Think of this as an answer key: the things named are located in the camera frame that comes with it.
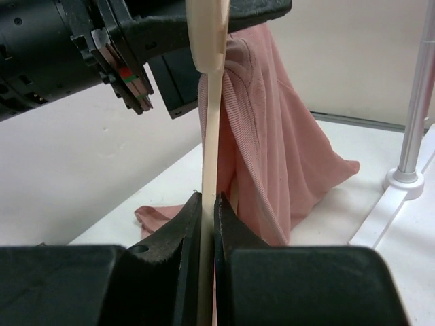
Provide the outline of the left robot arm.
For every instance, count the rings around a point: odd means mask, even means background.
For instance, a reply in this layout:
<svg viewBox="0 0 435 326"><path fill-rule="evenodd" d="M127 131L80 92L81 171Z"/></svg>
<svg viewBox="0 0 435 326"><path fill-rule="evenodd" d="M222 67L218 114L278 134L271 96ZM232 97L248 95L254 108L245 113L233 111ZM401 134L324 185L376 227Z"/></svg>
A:
<svg viewBox="0 0 435 326"><path fill-rule="evenodd" d="M1 119L108 84L142 114L159 91L172 118L195 108L227 34L286 15L291 1L2 1Z"/></svg>

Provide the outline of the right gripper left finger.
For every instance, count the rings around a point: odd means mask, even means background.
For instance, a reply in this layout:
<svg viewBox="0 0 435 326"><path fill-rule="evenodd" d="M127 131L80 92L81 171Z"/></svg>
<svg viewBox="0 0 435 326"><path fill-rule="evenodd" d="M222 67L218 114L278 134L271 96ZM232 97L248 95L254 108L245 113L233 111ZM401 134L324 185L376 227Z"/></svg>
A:
<svg viewBox="0 0 435 326"><path fill-rule="evenodd" d="M124 248L1 248L2 325L195 325L201 195Z"/></svg>

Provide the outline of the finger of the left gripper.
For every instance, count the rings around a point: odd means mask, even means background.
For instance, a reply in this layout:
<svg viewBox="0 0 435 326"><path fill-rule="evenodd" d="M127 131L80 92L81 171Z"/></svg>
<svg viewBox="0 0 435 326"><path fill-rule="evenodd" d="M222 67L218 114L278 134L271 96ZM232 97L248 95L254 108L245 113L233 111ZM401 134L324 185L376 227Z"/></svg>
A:
<svg viewBox="0 0 435 326"><path fill-rule="evenodd" d="M278 19L292 9L292 0L234 0L230 2L228 32L233 33Z"/></svg>

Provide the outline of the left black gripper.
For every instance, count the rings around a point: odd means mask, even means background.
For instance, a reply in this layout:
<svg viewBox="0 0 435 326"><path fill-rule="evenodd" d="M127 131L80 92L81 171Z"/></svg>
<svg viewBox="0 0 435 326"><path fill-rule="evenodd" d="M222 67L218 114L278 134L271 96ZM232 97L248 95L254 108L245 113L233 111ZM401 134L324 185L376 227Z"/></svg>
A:
<svg viewBox="0 0 435 326"><path fill-rule="evenodd" d="M149 65L171 118L195 109L199 74L184 1L61 1L85 65L136 114L152 109Z"/></svg>

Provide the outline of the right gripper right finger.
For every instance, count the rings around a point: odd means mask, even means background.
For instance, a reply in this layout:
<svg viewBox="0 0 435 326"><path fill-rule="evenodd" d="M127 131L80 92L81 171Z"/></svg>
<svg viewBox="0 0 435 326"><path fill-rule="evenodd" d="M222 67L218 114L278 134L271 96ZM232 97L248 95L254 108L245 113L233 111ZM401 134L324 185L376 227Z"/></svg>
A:
<svg viewBox="0 0 435 326"><path fill-rule="evenodd" d="M273 247L215 202L219 325L406 325L390 271L374 250Z"/></svg>

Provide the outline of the pink t shirt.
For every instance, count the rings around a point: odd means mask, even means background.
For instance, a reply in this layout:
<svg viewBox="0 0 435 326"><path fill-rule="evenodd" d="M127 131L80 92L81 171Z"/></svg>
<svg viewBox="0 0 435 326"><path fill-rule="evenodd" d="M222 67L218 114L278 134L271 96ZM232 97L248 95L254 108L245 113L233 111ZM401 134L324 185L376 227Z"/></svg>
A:
<svg viewBox="0 0 435 326"><path fill-rule="evenodd" d="M237 216L273 246L360 169L332 148L293 88L267 24L228 37L217 191L237 189Z"/></svg>

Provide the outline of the beige plastic hanger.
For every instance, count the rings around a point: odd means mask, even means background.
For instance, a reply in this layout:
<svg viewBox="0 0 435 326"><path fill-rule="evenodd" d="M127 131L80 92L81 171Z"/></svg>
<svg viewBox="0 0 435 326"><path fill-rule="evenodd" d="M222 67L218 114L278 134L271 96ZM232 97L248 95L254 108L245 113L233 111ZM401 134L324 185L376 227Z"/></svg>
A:
<svg viewBox="0 0 435 326"><path fill-rule="evenodd" d="M207 76L197 325L211 325L213 318L213 216L217 196L222 76L226 56L229 7L229 1L186 1L186 19L192 59L197 71Z"/></svg>

